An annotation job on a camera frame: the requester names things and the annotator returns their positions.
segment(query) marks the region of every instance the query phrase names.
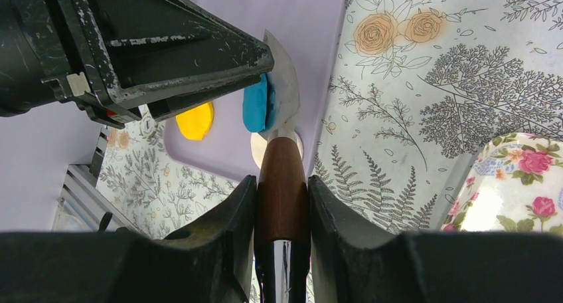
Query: pink rose print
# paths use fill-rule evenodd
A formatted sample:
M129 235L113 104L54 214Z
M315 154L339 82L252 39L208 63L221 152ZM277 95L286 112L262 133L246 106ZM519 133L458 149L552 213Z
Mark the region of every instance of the pink rose print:
M455 227L450 223L450 224L446 225L442 230L443 231L455 231Z
M459 199L456 199L451 209L449 210L448 215L455 215L459 211Z
M525 173L542 174L549 169L553 158L545 151L523 151L523 159L519 162L520 169Z
M555 214L555 205L553 200L547 197L537 197L532 202L532 211L538 217L549 217Z

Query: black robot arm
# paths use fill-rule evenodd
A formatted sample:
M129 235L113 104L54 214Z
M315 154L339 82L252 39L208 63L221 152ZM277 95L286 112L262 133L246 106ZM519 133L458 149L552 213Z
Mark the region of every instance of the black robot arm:
M0 116L74 101L102 124L162 120L249 86L261 41L189 0L0 0Z

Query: floral fabric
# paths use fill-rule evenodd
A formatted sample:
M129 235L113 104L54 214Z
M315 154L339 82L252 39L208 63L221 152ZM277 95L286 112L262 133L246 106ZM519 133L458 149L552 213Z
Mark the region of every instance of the floral fabric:
M504 230L563 236L563 142L530 134L495 138L477 156L445 231Z
M562 3L346 0L315 173L340 200L393 233L439 227L471 155L488 141L515 131L563 140ZM191 222L236 185L170 160L162 125L152 135L141 129L133 123L117 132L98 189L150 236ZM477 191L481 177L522 189L556 182L548 177L560 169L553 156L560 152L542 140L545 149L516 141L491 146L490 154L502 157L481 158L480 173L464 188L473 188L468 202L479 205L487 195ZM557 207L561 199L530 192L525 204L533 208L535 197ZM466 201L457 206L459 213L469 208ZM516 208L517 226L522 215L534 214ZM542 217L544 229L556 216ZM526 219L535 229L539 218ZM504 229L498 218L490 220Z

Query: fern illustration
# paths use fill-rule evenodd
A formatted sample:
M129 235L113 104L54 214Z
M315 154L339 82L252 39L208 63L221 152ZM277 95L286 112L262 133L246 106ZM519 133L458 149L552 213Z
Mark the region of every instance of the fern illustration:
M315 173L321 178L323 183L334 193L335 188L332 186L333 179L330 179L329 171L323 165L321 158L319 158L319 153L315 154Z
M422 150L408 131L408 128L414 125L412 116L408 115L410 109L407 108L399 98L395 98L391 101L391 104L383 104L381 102L381 95L383 93L375 87L374 84L371 84L369 87L370 90L368 91L367 97L364 97L361 92L356 91L355 85L340 76L337 84L333 84L332 82L329 84L329 91L336 92L339 90L340 94L344 94L344 97L340 98L340 103L346 107L355 104L361 105L366 102L366 108L358 108L358 120L364 120L367 116L372 116L384 122L396 125L397 128L395 128L395 126L388 128L381 127L381 130L375 133L375 137L383 137L384 139L392 138L399 140L403 146L415 146L422 156L426 170L428 170L424 153L422 153Z
M385 179L386 173L381 173L382 169L375 164L373 159L364 151L370 170L370 186L367 198L363 198L364 204L373 211L372 218L380 225L387 227L392 222L392 218L386 215L391 213L393 208L393 196L395 193L392 189L385 187L391 182L391 179Z
M432 216L432 211L434 210L434 205L436 205L436 199L438 195L434 195L430 201L428 201L423 207L420 207L419 211L412 216L409 225L415 229L430 229L430 217Z
M489 51L460 44L440 55L423 79L445 92L441 102L420 111L425 142L435 142L454 158L476 153L494 137L529 132L563 140L563 78L524 71L507 59L508 47Z
M408 222L412 218L411 211L414 211L412 205L414 204L414 196L416 191L416 171L414 167L410 167L410 178L406 187L401 191L399 198L397 198L391 213L391 217L399 222Z
M337 195L342 200L348 202L353 202L354 200L360 199L354 196L358 195L359 193L366 192L366 189L355 187L362 185L363 182L359 180L351 181L351 179L358 173L355 171L350 171L352 169L352 166L346 165L346 161L344 161L338 153L337 145L333 146L332 156L336 182L338 183L336 185Z

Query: blue clay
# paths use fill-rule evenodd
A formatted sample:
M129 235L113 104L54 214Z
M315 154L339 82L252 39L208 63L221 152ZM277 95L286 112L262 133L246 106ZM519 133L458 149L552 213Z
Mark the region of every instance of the blue clay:
M261 132L266 128L268 112L268 80L262 74L257 84L244 89L242 120L249 132Z
M266 124L264 125L264 130L270 130L270 128L274 125L276 120L276 112L274 111L274 100L276 99L276 90L268 82L268 91L266 92L266 96L268 97L268 101L266 102Z

